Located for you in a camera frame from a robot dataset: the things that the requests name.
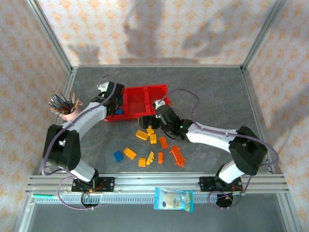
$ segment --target plastic bag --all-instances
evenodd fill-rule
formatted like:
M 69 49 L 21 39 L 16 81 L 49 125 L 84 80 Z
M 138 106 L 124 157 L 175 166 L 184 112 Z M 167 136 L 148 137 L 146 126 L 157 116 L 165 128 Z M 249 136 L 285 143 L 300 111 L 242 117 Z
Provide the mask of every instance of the plastic bag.
M 178 209 L 193 212 L 193 191 L 155 188 L 154 209 Z

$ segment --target yellow toy brick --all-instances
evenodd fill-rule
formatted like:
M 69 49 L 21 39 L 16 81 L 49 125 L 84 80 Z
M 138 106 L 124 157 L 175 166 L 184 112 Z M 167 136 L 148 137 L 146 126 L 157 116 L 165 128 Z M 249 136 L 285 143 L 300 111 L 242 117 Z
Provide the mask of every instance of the yellow toy brick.
M 149 165 L 154 161 L 155 154 L 153 152 L 150 152 L 150 155 L 148 156 L 148 159 L 146 161 L 146 164 Z
M 124 150 L 124 154 L 128 156 L 130 159 L 134 159 L 136 157 L 136 153 L 129 148 Z
M 146 167 L 146 158 L 140 158 L 139 159 L 139 166 L 140 167 Z
M 150 135 L 150 143 L 151 144 L 156 144 L 156 134 L 151 134 Z
M 151 128 L 151 126 L 148 127 L 147 132 L 149 135 L 154 134 L 154 130 Z
M 147 133 L 142 132 L 141 130 L 138 130 L 138 131 L 136 132 L 136 137 L 138 137 L 138 138 L 140 138 L 140 139 L 142 139 L 142 140 L 147 140 L 148 136 L 149 136 L 149 135 L 148 135 Z

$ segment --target pen holder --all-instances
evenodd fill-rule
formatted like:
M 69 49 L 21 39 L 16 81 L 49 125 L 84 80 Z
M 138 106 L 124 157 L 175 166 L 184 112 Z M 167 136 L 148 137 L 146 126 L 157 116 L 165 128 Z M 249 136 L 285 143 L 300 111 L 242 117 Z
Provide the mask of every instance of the pen holder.
M 75 109 L 72 113 L 67 114 L 67 115 L 65 115 L 65 114 L 60 114 L 60 117 L 61 117 L 63 120 L 70 121 L 70 120 L 76 118 L 76 117 L 79 115 L 80 112 L 81 112 L 81 110 L 80 110 L 80 109 L 78 108 L 78 106 L 77 106 L 76 109 Z

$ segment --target wall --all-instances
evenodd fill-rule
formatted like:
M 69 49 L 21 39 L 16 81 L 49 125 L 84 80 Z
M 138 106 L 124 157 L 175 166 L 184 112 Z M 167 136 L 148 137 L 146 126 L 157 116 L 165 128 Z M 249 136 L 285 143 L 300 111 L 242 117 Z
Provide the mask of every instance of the wall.
M 309 6 L 287 1 L 249 67 L 267 141 L 309 231 Z
M 73 66 L 240 65 L 275 0 L 38 0 Z
M 12 231 L 66 71 L 25 0 L 0 1 L 0 225 Z

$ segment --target red tray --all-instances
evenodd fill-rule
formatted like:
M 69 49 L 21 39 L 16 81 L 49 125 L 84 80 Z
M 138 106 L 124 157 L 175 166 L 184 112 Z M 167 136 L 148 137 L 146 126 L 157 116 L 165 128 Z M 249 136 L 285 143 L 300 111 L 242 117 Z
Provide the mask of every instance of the red tray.
M 167 85 L 136 86 L 126 87 L 123 94 L 124 105 L 120 107 L 123 115 L 114 115 L 105 121 L 118 121 L 138 118 L 145 115 L 155 115 L 155 108 L 152 106 L 155 100 L 163 98 L 168 92 Z M 164 99 L 170 105 L 169 98 Z

